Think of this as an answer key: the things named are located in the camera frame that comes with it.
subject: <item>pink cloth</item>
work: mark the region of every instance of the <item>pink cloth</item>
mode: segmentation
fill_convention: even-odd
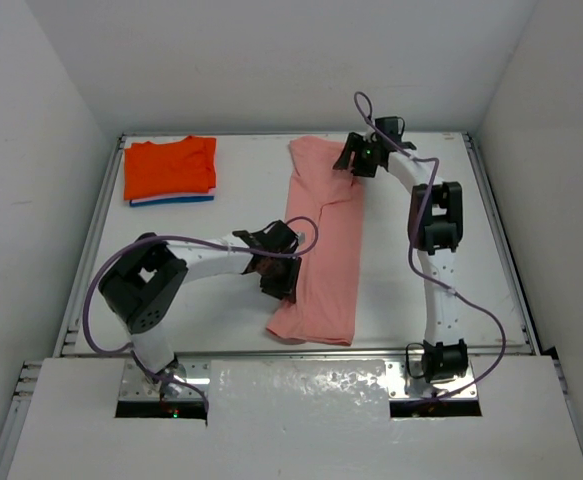
[[[351,173],[332,170],[343,144],[301,137],[289,144],[295,167],[286,218],[312,218],[315,248],[302,259],[295,304],[284,302],[267,329],[284,339],[351,345],[360,278],[364,188]],[[310,226],[293,224],[313,241]]]

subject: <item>gray wall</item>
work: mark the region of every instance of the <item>gray wall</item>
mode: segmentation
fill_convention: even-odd
[[[53,350],[107,150],[24,0],[0,0],[0,430]]]
[[[105,130],[473,130],[535,0],[27,0]]]
[[[542,0],[481,129],[545,346],[583,432],[583,2]]]

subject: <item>cloth fold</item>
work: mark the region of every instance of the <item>cloth fold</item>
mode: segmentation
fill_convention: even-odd
[[[194,136],[173,143],[134,143],[124,151],[124,200],[207,195],[216,187],[215,147],[215,138]]]
[[[283,302],[267,325],[283,339],[347,346],[353,341],[364,188],[350,172],[332,169],[343,147],[311,136],[289,144],[294,172],[286,218],[310,217],[318,224],[319,239],[303,257],[296,303]],[[305,234],[304,245],[313,241],[310,227],[298,222],[293,228]]]

